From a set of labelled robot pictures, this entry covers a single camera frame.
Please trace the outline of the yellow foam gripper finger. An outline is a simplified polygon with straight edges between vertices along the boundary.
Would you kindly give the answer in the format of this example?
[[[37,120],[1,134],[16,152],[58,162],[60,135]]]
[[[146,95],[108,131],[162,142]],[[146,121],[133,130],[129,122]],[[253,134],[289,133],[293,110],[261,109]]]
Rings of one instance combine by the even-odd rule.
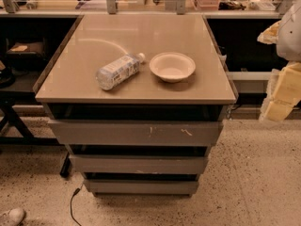
[[[284,121],[301,101],[301,63],[289,61],[273,69],[261,105],[261,121]]]

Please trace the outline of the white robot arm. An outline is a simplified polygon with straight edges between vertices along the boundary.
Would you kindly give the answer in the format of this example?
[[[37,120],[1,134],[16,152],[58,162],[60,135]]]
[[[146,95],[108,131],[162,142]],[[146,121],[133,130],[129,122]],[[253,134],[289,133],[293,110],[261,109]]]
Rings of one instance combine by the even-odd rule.
[[[284,121],[301,102],[301,0],[293,0],[280,21],[257,38],[274,44],[277,55],[288,61],[281,70],[273,69],[261,105],[261,121]]]

